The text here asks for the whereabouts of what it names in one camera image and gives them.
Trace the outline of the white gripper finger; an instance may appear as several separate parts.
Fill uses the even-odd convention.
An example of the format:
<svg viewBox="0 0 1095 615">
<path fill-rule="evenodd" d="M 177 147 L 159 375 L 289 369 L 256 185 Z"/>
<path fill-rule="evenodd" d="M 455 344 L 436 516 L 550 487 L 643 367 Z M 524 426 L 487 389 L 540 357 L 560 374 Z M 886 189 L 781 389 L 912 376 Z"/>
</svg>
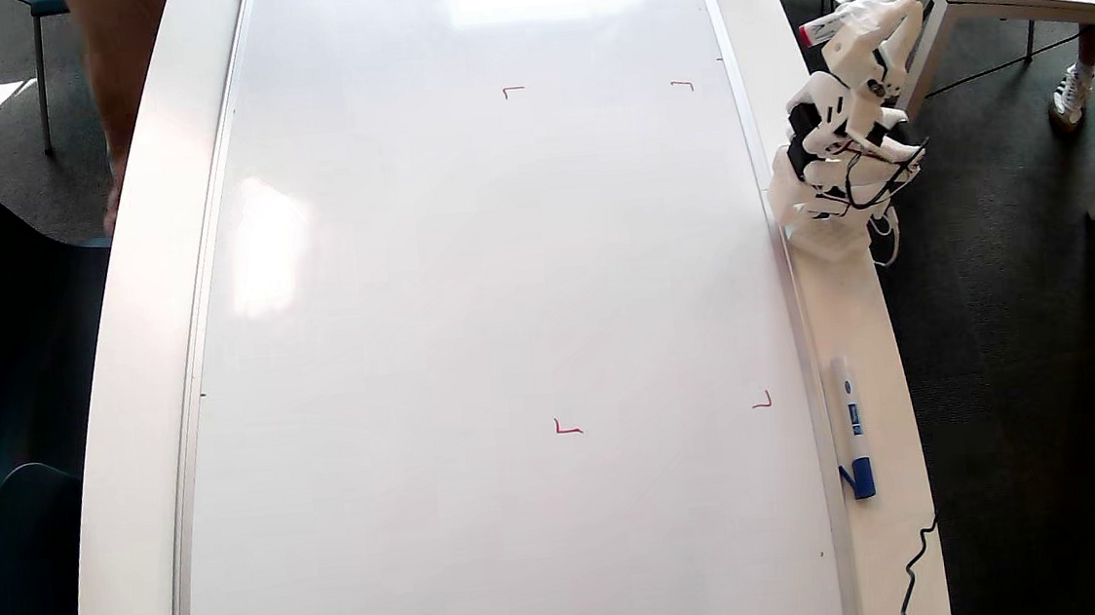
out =
<svg viewBox="0 0 1095 615">
<path fill-rule="evenodd" d="M 919 1 L 895 2 L 886 7 L 886 23 L 891 27 L 883 40 L 886 63 L 906 62 L 913 53 L 923 27 L 925 3 Z"/>
<path fill-rule="evenodd" d="M 850 0 L 838 9 L 839 30 L 880 30 L 891 22 L 891 15 L 899 13 L 915 0 Z"/>
</svg>

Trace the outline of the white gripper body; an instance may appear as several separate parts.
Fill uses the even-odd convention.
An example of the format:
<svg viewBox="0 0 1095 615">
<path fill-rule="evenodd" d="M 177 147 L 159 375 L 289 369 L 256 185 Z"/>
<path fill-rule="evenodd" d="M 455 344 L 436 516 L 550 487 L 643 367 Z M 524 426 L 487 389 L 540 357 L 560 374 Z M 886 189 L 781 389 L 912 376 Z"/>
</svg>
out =
<svg viewBox="0 0 1095 615">
<path fill-rule="evenodd" d="M 894 100 L 902 93 L 907 63 L 886 63 L 883 40 L 891 27 L 880 30 L 839 30 L 823 45 L 825 63 L 832 76 L 856 93 L 877 102 Z"/>
</svg>

